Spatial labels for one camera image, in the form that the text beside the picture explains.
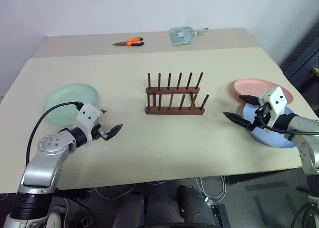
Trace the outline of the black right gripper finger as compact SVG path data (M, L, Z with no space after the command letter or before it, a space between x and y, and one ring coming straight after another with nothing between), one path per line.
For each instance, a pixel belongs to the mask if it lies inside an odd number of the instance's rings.
M248 131L253 131L255 128L255 125L252 124L250 121L243 119L240 115L237 115L235 113L231 112L223 112L223 114L233 123L244 127Z
M259 106L260 102L259 102L259 98L256 96L252 96L252 95L239 95L238 96L239 99L241 99L242 101L254 105L254 106Z

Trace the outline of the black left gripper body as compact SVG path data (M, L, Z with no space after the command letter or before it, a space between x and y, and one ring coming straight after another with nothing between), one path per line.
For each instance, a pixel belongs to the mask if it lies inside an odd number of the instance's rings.
M94 125L94 127L91 130L92 140L98 140L99 138L102 138L105 140L105 132L102 130L101 125L98 123L97 125Z

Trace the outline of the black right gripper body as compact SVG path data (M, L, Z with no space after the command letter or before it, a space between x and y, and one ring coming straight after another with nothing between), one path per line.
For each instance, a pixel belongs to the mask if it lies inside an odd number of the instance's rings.
M259 108L255 111L255 118L253 122L253 129L259 127L261 129L268 128L268 122L270 121L271 114L270 111L272 107L269 102L264 103L261 105L261 102L256 102L255 105L258 105Z

